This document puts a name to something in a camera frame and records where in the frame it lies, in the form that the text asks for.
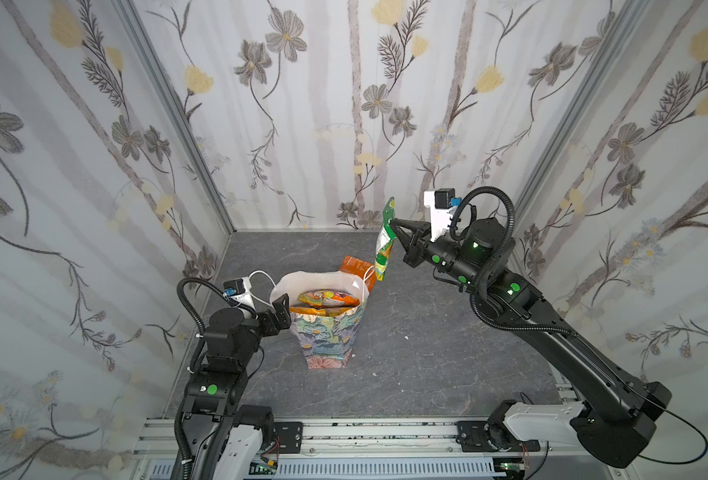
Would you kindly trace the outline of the aluminium front rail frame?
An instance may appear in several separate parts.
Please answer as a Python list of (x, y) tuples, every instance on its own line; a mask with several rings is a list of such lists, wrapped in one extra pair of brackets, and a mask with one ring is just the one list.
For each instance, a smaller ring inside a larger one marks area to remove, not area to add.
[[(320, 416), (290, 414), (289, 406), (298, 403), (298, 396), (276, 399), (257, 396), (250, 387), (246, 399), (250, 403), (271, 404), (278, 414), (277, 421), (300, 422), (302, 436), (296, 443), (300, 459), (372, 457), (451, 457), (464, 453), (457, 423), (480, 421), (480, 416), (407, 416), (385, 417), (371, 411), (368, 416)], [(172, 426), (168, 419), (149, 419), (137, 443), (131, 464), (133, 479), (160, 479), (172, 473), (172, 461), (177, 453)]]

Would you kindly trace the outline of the floral white paper bag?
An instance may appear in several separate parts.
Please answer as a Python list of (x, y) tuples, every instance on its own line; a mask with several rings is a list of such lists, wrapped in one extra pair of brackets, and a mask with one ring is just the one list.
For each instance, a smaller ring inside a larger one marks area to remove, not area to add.
[(311, 273), (298, 271), (285, 275), (272, 283), (267, 299), (251, 294), (254, 301), (268, 305), (287, 293), (290, 308), (310, 307), (298, 301), (301, 293), (315, 290), (341, 290), (357, 297), (360, 305), (356, 313), (340, 317), (318, 317), (291, 313), (290, 332), (296, 337), (310, 369), (340, 369), (352, 355), (357, 332), (364, 318), (370, 292), (358, 276), (341, 271)]

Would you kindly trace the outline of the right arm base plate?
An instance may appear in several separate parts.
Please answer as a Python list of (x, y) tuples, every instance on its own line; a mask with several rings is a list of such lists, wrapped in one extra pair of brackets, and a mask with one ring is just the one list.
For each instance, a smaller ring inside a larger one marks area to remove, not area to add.
[(464, 453), (540, 452), (537, 440), (516, 439), (502, 422), (458, 421), (456, 442)]

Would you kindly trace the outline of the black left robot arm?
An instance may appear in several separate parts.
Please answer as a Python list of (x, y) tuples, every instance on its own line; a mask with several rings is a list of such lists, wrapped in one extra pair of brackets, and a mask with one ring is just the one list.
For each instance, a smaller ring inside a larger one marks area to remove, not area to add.
[(236, 303), (205, 324), (186, 294), (189, 284), (226, 292), (201, 278), (179, 281), (176, 293), (196, 324), (197, 345), (189, 380), (173, 420), (178, 447), (173, 479), (244, 479), (254, 458), (280, 452), (280, 436), (268, 406), (243, 405), (248, 366), (261, 341), (291, 326), (286, 294), (264, 311)]

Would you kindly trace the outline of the green yellow Fox's candy bag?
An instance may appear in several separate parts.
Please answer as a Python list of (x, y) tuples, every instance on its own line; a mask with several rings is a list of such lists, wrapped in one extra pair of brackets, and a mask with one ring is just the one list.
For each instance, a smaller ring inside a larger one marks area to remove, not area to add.
[(395, 218), (395, 198), (391, 197), (382, 211), (382, 227), (376, 243), (375, 277), (382, 281), (391, 257), (396, 234), (391, 228), (391, 221)]

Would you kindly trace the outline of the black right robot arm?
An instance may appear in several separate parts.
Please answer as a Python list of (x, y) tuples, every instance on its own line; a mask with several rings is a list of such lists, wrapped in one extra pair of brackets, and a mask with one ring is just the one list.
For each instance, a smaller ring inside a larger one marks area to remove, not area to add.
[(563, 405), (505, 400), (480, 432), (461, 432), (460, 443), (492, 452), (534, 441), (579, 445), (618, 469), (644, 459), (657, 420), (669, 411), (671, 391), (614, 363), (570, 326), (533, 283), (508, 268), (516, 227), (510, 197), (491, 186), (463, 198), (446, 188), (429, 192), (428, 209), (427, 221), (383, 220), (384, 230), (404, 248), (405, 263), (431, 265), (436, 280), (467, 295), (482, 323), (526, 342), (581, 396)]

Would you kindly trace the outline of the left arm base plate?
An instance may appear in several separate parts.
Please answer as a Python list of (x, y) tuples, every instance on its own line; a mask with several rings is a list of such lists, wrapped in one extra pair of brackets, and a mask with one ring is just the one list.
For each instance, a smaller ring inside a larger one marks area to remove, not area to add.
[(302, 448), (304, 424), (298, 421), (276, 422), (271, 442), (265, 454), (300, 454)]

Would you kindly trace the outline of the yellow mango Lot100 bag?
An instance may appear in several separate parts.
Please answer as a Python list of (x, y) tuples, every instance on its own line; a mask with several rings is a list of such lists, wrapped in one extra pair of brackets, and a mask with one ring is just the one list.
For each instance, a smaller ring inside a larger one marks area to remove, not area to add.
[(358, 306), (345, 306), (345, 307), (333, 307), (333, 308), (317, 308), (317, 307), (302, 307), (293, 306), (290, 308), (290, 312), (298, 315), (309, 315), (318, 317), (340, 317), (342, 315), (351, 315), (356, 313)]

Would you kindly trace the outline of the orange snack packet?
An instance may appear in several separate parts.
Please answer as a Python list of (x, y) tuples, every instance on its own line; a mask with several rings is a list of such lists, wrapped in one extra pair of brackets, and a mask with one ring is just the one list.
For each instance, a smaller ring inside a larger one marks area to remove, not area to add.
[(347, 255), (340, 267), (340, 271), (360, 277), (371, 292), (376, 284), (376, 270), (372, 263)]

